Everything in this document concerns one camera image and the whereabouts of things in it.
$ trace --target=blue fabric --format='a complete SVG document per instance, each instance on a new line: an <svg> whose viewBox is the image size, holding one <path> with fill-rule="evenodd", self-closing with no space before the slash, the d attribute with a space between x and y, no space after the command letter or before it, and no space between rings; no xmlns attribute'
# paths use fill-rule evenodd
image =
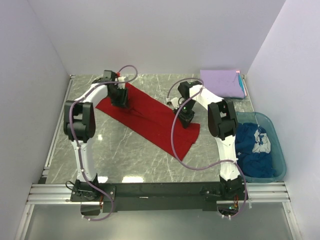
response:
<svg viewBox="0 0 320 240"><path fill-rule="evenodd" d="M252 152L256 143L255 132L261 134L266 130L255 123L238 124L235 135L235 152L238 165L246 176L252 178L271 178L275 174L272 168L272 157L266 152Z"/></svg>

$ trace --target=red fabric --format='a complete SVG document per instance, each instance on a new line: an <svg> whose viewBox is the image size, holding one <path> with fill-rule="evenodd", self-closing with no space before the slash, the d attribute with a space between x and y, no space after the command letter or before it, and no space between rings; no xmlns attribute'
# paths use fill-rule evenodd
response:
<svg viewBox="0 0 320 240"><path fill-rule="evenodd" d="M126 125L159 148L174 156L171 148L171 127L175 118L173 111L136 87L127 83L129 108L112 106L110 98L103 99L96 108ZM174 147L182 160L196 142L200 125L191 123L187 129L179 120L174 128Z"/></svg>

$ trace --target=gray marble surface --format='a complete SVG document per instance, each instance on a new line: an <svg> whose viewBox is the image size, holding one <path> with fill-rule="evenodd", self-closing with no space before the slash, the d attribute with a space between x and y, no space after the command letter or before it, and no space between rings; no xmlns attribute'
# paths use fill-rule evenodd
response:
<svg viewBox="0 0 320 240"><path fill-rule="evenodd" d="M173 83L192 74L141 74L132 84L151 97L165 103L166 95ZM72 80L68 100L81 96L98 75L76 75ZM170 97L180 97L175 87ZM249 97L234 99L235 110L252 112ZM193 107L193 123L200 124L196 143L190 148L183 162L193 167L203 167L219 160L218 146L208 130L207 111L198 103ZM193 171L183 167L171 155L149 142L130 128L95 109L96 131L93 143L93 160L100 180L121 182L202 182L219 181L220 167ZM75 181L77 165L71 143L60 128L56 136L55 149L50 161L47 184L62 184Z"/></svg>

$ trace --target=blue basket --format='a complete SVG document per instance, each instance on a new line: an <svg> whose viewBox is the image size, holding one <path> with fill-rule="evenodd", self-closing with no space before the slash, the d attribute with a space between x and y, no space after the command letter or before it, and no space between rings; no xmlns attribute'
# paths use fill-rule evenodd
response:
<svg viewBox="0 0 320 240"><path fill-rule="evenodd" d="M272 183L282 181L287 172L287 166L281 146L276 134L276 130L272 121L264 114L259 112L237 112L236 117L239 123L254 123L258 124L266 130L271 143L272 167L275 174L270 178L256 178L245 176L245 180L250 183Z"/></svg>

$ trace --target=white wall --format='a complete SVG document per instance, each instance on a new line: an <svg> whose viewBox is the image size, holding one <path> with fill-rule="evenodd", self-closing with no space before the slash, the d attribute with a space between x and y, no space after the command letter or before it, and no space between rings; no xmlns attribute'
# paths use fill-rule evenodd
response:
<svg viewBox="0 0 320 240"><path fill-rule="evenodd" d="M0 1L0 239L41 176L69 76L26 0Z"/></svg>
<svg viewBox="0 0 320 240"><path fill-rule="evenodd" d="M248 72L256 111L274 123L285 183L306 240L320 238L320 1L287 0Z"/></svg>
<svg viewBox="0 0 320 240"><path fill-rule="evenodd" d="M285 0L28 0L67 71L246 73Z"/></svg>

